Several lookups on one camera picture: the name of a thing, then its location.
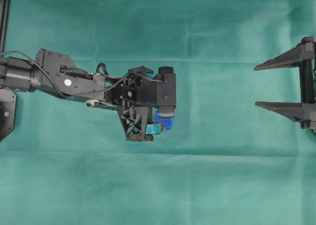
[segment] black metal part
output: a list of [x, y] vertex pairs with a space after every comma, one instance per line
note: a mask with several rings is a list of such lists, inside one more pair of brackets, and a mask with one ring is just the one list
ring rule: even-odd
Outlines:
[[14, 129], [16, 95], [6, 89], [0, 89], [0, 141]]
[[0, 0], [0, 51], [3, 51], [10, 0]]
[[316, 129], [316, 104], [313, 59], [316, 38], [305, 37], [290, 51], [255, 67], [255, 71], [299, 67], [301, 103], [256, 102], [257, 106], [274, 111], [301, 124], [302, 129]]
[[[108, 75], [105, 64], [101, 63], [96, 73], [88, 74], [69, 55], [46, 49], [38, 52], [35, 62], [0, 57], [0, 88], [40, 90], [90, 107], [118, 111], [126, 139], [130, 141], [154, 139], [156, 128], [146, 134], [147, 125], [154, 123], [153, 108], [159, 109], [161, 117], [174, 116], [176, 83], [172, 67], [160, 68], [152, 81], [147, 74], [152, 76], [154, 72], [146, 67], [130, 69], [124, 78], [118, 78]], [[112, 86], [105, 91], [106, 82]]]

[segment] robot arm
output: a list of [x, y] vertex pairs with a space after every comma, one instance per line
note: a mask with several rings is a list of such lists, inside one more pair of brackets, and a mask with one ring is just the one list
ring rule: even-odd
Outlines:
[[[76, 67], [67, 54], [41, 49], [36, 60], [0, 57], [0, 140], [14, 128], [16, 97], [12, 90], [36, 90], [60, 99], [86, 103], [89, 107], [118, 112], [126, 139], [152, 141], [166, 128], [176, 108], [176, 76], [172, 67], [158, 74], [145, 67], [128, 70], [122, 78], [110, 76], [100, 63], [96, 73]], [[153, 120], [153, 108], [158, 109]]]

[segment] blue object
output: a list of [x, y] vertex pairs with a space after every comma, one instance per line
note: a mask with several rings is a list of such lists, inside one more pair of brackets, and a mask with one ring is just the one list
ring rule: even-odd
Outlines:
[[147, 73], [146, 75], [148, 78], [153, 78], [155, 76], [155, 74], [149, 74], [149, 73]]
[[146, 128], [146, 135], [151, 134], [160, 134], [161, 133], [161, 125], [160, 124], [149, 124]]
[[159, 122], [159, 123], [165, 125], [166, 130], [171, 130], [172, 123], [173, 123], [172, 118], [160, 118], [158, 114], [159, 114], [159, 111], [156, 112], [156, 122]]

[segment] mounting plate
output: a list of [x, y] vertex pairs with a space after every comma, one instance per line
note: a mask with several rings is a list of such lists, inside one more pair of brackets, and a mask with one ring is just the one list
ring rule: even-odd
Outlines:
[[16, 95], [11, 90], [0, 89], [0, 141], [14, 129]]

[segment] green cloth backdrop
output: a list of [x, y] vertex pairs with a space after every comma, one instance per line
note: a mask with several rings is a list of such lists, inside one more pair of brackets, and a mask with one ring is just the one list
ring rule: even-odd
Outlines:
[[316, 136], [255, 101], [300, 102], [298, 69], [254, 72], [316, 36], [316, 0], [11, 0], [5, 50], [123, 76], [174, 66], [174, 126], [127, 142], [116, 112], [17, 93], [0, 143], [1, 225], [311, 225]]

